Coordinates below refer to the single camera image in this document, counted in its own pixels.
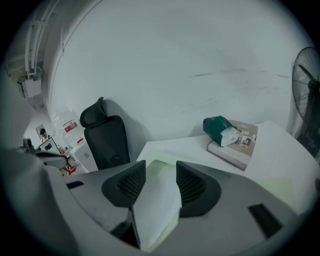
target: curved white wall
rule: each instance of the curved white wall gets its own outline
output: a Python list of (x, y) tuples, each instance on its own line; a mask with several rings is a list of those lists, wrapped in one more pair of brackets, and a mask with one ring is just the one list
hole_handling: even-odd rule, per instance
[(311, 45), (276, 2), (104, 0), (65, 46), (49, 108), (80, 116), (110, 99), (132, 160), (146, 141), (202, 134), (216, 115), (290, 130), (292, 66)]

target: black office chair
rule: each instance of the black office chair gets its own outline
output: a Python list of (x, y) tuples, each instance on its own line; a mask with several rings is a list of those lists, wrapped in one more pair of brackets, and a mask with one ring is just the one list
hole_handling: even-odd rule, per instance
[(118, 115), (106, 115), (103, 99), (100, 97), (80, 116), (84, 137), (99, 170), (130, 163), (124, 122)]

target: book cover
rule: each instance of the book cover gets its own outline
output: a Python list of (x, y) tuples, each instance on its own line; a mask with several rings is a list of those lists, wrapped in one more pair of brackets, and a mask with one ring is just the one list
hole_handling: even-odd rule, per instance
[(225, 147), (221, 147), (216, 142), (211, 141), (207, 145), (207, 151), (244, 171), (250, 163), (255, 149), (258, 127), (235, 120), (229, 120), (229, 122), (239, 130), (239, 139)]

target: white paper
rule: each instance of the white paper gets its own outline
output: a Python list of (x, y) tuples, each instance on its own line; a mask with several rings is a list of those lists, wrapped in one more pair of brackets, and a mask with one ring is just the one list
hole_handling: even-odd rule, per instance
[(140, 248), (148, 251), (181, 208), (176, 166), (155, 160), (146, 168), (146, 182), (133, 211)]

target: white desk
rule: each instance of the white desk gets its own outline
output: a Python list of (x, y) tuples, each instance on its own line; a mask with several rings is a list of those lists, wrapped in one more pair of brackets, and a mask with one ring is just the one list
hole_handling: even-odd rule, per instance
[(317, 196), (315, 179), (320, 178), (320, 166), (298, 141), (273, 122), (258, 127), (251, 162), (245, 171), (207, 152), (211, 140), (207, 135), (147, 142), (137, 161), (145, 160), (151, 151), (162, 151), (175, 161), (206, 165), (254, 181), (286, 178), (292, 183), (294, 210), (297, 214), (305, 212)]

